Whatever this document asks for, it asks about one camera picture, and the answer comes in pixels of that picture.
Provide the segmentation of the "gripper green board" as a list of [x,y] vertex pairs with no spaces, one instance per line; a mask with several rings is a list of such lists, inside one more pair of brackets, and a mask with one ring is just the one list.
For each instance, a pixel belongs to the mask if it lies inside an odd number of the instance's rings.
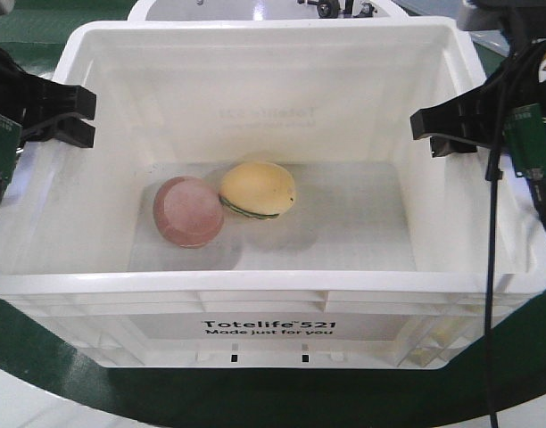
[[0,48],[0,204],[12,180],[18,149],[27,142],[57,139],[93,148],[96,95],[79,85],[64,85],[23,73]]
[[412,136],[430,137],[433,158],[478,152],[492,147],[505,109],[516,174],[528,183],[534,206],[546,209],[546,1],[464,1],[458,26],[498,30],[507,58],[483,86],[413,113]]

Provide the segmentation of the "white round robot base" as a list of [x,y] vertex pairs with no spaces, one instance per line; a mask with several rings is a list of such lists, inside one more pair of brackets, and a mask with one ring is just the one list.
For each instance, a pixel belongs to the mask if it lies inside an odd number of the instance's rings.
[[128,21],[271,21],[405,18],[393,1],[207,0],[138,1]]

